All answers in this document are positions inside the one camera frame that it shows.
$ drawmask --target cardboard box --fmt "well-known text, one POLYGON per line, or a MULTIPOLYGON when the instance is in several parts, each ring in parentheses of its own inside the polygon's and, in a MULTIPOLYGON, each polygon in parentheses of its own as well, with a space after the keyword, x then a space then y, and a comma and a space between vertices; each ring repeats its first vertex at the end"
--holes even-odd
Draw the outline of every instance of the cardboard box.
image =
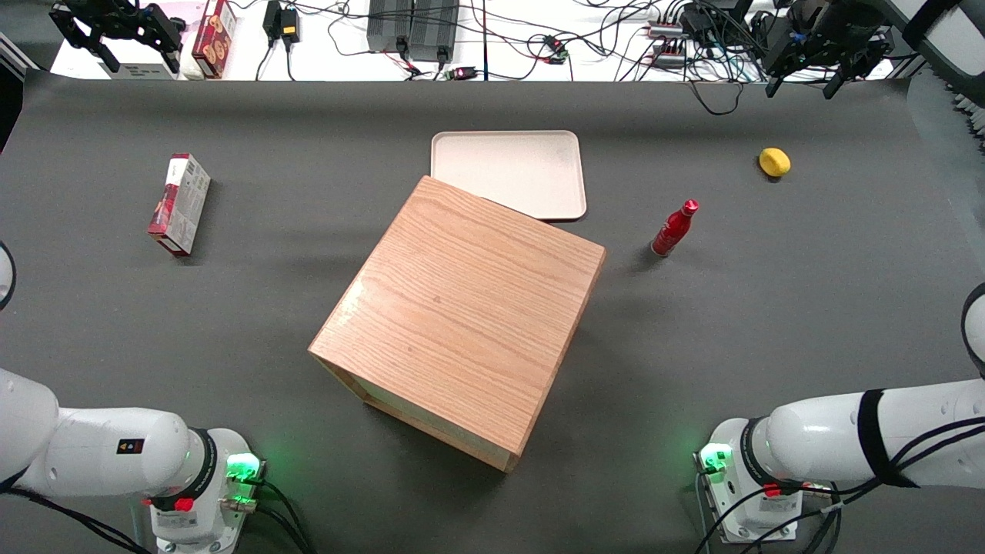
POLYGON ((147 234, 176 256, 190 255, 211 182, 191 154, 171 156, 164 196, 154 210, 147 234))
POLYGON ((425 177, 308 352, 367 404, 508 472, 605 255, 425 177))
POLYGON ((191 55, 206 79, 222 79, 232 49, 236 18, 226 0, 209 0, 191 55))

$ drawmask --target red box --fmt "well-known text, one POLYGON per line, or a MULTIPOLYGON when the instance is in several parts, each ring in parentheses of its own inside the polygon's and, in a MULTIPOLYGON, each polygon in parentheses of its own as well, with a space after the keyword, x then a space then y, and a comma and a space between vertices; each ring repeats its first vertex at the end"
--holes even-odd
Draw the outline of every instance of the red box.
POLYGON ((209 0, 202 15, 202 25, 191 50, 206 79, 222 79, 226 61, 232 48, 232 34, 236 30, 236 17, 226 0, 209 0))
POLYGON ((212 179, 191 154, 175 154, 167 165, 164 196, 147 234, 176 256, 191 254, 202 206, 212 179))

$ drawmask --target power supply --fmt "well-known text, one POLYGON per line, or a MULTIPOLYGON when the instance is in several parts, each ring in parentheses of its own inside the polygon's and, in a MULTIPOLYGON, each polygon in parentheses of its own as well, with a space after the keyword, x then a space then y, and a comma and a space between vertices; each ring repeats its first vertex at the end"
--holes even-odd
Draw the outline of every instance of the power supply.
POLYGON ((451 62, 458 29, 458 0, 417 0, 411 27, 411 59, 451 62))
POLYGON ((374 52, 403 52, 411 36, 414 0, 369 0, 366 42, 374 52))

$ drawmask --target green led light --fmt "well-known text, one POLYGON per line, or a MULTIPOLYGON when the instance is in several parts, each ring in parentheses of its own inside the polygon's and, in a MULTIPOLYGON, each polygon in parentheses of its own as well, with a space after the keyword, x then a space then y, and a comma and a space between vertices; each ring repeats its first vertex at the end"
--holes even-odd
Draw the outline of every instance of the green led light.
POLYGON ((732 447, 711 443, 705 445, 698 456, 708 473, 718 473, 728 465, 729 459, 732 457, 732 447))
POLYGON ((232 479, 255 479, 260 475, 260 458, 246 452, 233 454, 226 459, 226 477, 232 479))

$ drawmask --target wooden crate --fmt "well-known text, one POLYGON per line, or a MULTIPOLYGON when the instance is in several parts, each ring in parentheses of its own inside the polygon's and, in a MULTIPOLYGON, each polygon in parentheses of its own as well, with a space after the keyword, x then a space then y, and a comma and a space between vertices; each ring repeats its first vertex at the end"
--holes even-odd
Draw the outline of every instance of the wooden crate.
POLYGON ((508 472, 605 255, 424 177, 308 352, 367 404, 508 472))

